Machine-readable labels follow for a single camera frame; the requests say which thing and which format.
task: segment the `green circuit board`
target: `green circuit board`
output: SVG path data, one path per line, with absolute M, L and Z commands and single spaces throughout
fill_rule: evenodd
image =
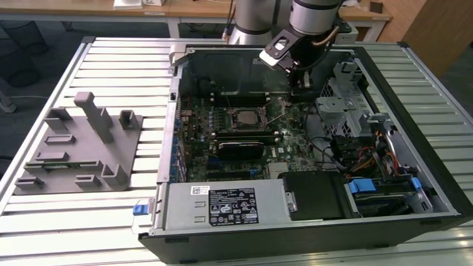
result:
M 264 146 L 262 157 L 257 160 L 220 160 L 214 154 L 212 133 L 229 132 L 234 129 L 228 108 L 216 108 L 209 99 L 188 98 L 182 101 L 184 140 L 186 153 L 186 182 L 240 180 L 225 177 L 209 179 L 212 173 L 250 172 L 248 179 L 269 179 L 270 163 L 285 163 L 288 171 L 313 171 L 317 169 L 316 159 L 305 136 L 304 121 L 306 115 L 305 104 L 285 107 L 281 116 L 278 96 L 265 108 L 264 118 L 272 121 L 265 130 L 278 132 L 278 141 Z M 252 108 L 234 108 L 240 112 L 249 112 Z

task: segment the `blue latch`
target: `blue latch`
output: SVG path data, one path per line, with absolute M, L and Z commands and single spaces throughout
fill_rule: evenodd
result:
M 416 190 L 420 190 L 421 187 L 422 187 L 422 184 L 421 184 L 420 179 L 418 179 L 417 177 L 412 177 L 412 178 L 410 178 L 410 181 L 412 181 L 412 183 L 413 183 L 413 185 L 414 185 Z
M 174 127 L 176 127 L 177 129 L 180 128 L 180 120 L 178 120 L 178 119 L 174 120 Z
M 249 170 L 249 177 L 253 178 L 257 173 L 258 173 L 258 169 L 250 169 Z
M 133 215 L 148 215 L 148 204 L 135 205 L 133 206 Z
M 369 178 L 354 179 L 348 183 L 349 190 L 352 194 L 358 192 L 374 192 L 376 187 L 373 180 Z

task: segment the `cardboard box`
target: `cardboard box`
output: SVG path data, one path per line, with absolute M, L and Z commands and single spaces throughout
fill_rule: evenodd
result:
M 143 0 L 143 4 L 149 4 L 151 6 L 162 6 L 165 0 Z

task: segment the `motherboard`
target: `motherboard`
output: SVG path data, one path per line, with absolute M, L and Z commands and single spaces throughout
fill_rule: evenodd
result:
M 308 105 L 285 96 L 181 100 L 186 182 L 276 179 L 317 169 L 305 134 Z

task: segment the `blue tab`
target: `blue tab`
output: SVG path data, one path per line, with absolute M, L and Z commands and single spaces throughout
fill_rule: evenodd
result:
M 416 190 L 420 190 L 421 187 L 422 187 L 422 184 L 421 184 L 420 179 L 418 179 L 417 177 L 413 177 L 413 178 L 410 179 L 410 181 L 412 181 L 412 183 L 413 183 L 413 185 L 414 185 Z
M 133 207 L 133 215 L 135 216 L 148 215 L 148 204 L 135 205 L 135 207 Z
M 354 183 L 349 182 L 348 183 L 348 187 L 349 187 L 349 190 L 350 190 L 352 194 L 354 194 L 357 192 L 357 187 L 356 187 Z
M 174 120 L 174 127 L 180 128 L 180 120 L 178 119 Z
M 376 191 L 373 180 L 369 178 L 354 179 L 348 186 L 352 193 Z

